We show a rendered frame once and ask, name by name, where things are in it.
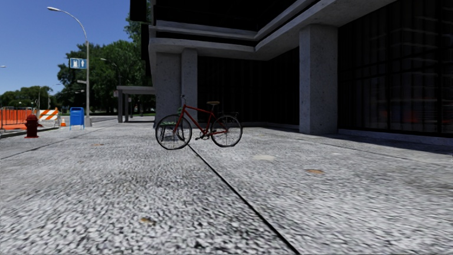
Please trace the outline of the orange barrier fence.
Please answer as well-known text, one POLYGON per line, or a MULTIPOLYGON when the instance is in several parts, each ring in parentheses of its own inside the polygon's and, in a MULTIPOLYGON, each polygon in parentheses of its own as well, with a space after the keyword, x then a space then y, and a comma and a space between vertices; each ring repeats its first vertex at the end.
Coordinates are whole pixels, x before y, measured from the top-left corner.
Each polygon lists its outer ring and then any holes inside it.
POLYGON ((25 130, 25 122, 28 115, 35 114, 32 109, 14 109, 12 107, 0 108, 0 129, 2 130, 25 130))

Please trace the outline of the grey street lamp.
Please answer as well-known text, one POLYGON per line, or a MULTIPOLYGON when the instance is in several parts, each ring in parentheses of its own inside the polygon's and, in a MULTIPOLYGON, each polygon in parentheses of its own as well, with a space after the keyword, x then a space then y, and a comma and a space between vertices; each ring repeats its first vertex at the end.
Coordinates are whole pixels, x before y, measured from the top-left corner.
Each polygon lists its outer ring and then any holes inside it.
POLYGON ((55 7, 51 7, 51 6, 48 6, 47 9, 50 11, 63 12, 65 14, 71 16, 78 22, 78 24, 80 25, 80 27, 83 30, 85 41, 86 41, 86 62, 84 63, 84 65, 86 66, 86 80, 84 81, 84 84, 86 85, 86 116, 84 119, 84 124, 87 125, 88 127, 92 127, 91 116, 90 116, 90 67, 89 67, 89 65, 90 65, 89 64, 89 62, 90 62, 89 45, 90 44, 89 44, 89 41, 87 38, 87 33, 85 31, 83 24, 80 22, 80 20, 77 19, 75 16, 71 15, 69 12, 55 8, 55 7))

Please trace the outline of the pale concrete building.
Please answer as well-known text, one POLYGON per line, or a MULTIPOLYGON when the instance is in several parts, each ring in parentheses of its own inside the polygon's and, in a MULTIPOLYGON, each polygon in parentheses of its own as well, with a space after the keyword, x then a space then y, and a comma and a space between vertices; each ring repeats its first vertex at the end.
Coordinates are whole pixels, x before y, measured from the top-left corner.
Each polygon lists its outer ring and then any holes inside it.
POLYGON ((157 116, 453 145, 453 0, 130 0, 157 116))

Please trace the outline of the trees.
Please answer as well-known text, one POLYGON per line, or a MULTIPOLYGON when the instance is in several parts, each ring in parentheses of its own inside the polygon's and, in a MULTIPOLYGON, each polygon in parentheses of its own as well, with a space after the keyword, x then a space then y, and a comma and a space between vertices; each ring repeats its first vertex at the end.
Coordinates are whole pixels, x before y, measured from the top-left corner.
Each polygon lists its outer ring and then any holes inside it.
POLYGON ((113 90, 145 79, 125 0, 0 0, 0 108, 85 104, 115 110, 113 90))

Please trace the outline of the orange white striped barricade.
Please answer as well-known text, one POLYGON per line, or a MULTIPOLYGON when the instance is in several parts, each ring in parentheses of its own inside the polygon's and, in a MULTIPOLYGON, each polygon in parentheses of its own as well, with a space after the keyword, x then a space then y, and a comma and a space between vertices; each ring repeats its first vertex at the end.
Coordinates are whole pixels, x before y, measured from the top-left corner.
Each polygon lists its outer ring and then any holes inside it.
POLYGON ((39 124, 44 127, 59 127, 60 126, 60 113, 57 108, 40 110, 38 115, 39 124))

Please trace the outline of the blue letter box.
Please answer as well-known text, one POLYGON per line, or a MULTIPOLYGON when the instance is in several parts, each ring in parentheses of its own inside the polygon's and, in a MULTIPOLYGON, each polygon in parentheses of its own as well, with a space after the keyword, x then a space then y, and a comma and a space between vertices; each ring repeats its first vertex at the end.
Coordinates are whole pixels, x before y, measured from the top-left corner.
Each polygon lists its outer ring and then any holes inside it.
POLYGON ((80 126, 80 129, 85 128, 85 114, 82 107, 71 107, 70 108, 70 129, 73 126, 80 126))

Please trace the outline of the black bus shelter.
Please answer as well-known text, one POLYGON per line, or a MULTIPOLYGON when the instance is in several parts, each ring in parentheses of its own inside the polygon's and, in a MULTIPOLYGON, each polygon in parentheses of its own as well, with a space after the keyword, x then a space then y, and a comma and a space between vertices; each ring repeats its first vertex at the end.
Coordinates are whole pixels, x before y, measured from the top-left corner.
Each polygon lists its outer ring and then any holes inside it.
POLYGON ((129 121, 129 107, 131 94, 156 94, 156 89, 150 86, 117 86, 117 120, 119 123, 129 121))

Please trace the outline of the red bicycle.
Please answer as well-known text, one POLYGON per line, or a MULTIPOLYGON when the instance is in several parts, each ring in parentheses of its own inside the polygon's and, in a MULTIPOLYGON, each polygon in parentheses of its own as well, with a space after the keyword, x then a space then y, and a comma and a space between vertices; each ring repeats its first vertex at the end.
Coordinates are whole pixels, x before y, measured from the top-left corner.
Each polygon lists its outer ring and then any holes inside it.
POLYGON ((170 136, 170 140, 160 140, 160 121, 158 121, 157 125, 155 126, 155 136, 158 144, 167 149, 167 150, 176 150, 182 149, 185 147, 190 140, 192 139, 192 129, 194 127, 198 128, 200 134, 195 139, 202 139, 207 140, 211 139, 214 144, 221 148, 233 147, 235 146, 242 138, 242 126, 237 119, 237 112, 230 113, 225 115, 221 112, 218 113, 216 116, 214 113, 214 109, 211 110, 204 110, 199 109, 196 107, 188 106, 187 104, 182 105, 182 113, 179 116, 178 124, 180 121, 183 121, 184 125, 184 134, 185 134, 185 141, 180 141, 177 139, 176 141, 173 140, 173 134, 176 132, 175 129, 171 132, 166 131, 166 137, 170 136), (197 112, 206 113, 208 115, 206 125, 202 126, 199 122, 191 116, 188 110, 194 110, 197 112))

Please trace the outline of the red fire hydrant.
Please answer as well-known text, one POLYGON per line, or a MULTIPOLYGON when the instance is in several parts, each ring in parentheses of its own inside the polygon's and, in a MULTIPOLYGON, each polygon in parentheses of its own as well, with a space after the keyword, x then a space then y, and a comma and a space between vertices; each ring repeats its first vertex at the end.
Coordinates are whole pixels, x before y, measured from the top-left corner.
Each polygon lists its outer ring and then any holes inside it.
POLYGON ((25 127, 27 131, 25 138, 38 138, 38 128, 42 125, 39 124, 36 115, 30 114, 26 117, 25 127))

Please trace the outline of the green bench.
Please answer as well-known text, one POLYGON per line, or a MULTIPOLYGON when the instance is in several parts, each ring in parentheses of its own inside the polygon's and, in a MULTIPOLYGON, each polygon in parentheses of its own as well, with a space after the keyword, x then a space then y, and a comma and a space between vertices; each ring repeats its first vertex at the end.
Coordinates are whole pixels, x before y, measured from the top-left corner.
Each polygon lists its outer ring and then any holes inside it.
POLYGON ((178 119, 180 114, 182 113, 182 108, 178 108, 176 115, 169 115, 162 119, 160 123, 161 133, 160 133, 160 140, 170 140, 170 136, 166 137, 166 131, 173 131, 176 128, 176 132, 173 134, 173 140, 176 141, 179 139, 180 141, 185 141, 185 134, 183 132, 184 125, 183 121, 180 121, 178 124, 178 119))

